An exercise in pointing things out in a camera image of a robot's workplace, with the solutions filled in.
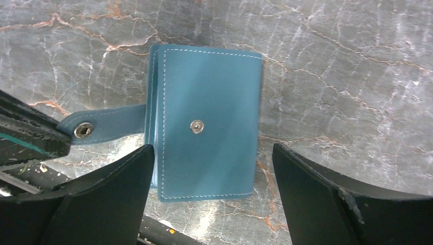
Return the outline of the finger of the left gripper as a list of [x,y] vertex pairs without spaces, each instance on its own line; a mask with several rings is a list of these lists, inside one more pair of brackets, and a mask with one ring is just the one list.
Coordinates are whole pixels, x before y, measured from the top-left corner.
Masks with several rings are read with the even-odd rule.
[[65,157],[71,137],[58,121],[1,91],[1,166]]

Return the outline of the blue leather card holder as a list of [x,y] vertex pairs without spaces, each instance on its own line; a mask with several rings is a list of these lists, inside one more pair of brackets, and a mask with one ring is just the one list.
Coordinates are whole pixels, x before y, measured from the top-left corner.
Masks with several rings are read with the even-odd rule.
[[175,44],[149,52],[145,104],[75,112],[74,145],[143,133],[161,202],[247,198],[256,165],[262,55]]

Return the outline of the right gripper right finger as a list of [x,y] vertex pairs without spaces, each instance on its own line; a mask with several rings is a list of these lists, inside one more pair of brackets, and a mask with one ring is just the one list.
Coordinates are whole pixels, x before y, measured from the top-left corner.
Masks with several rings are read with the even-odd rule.
[[432,197],[374,186],[274,144],[293,244],[432,244]]

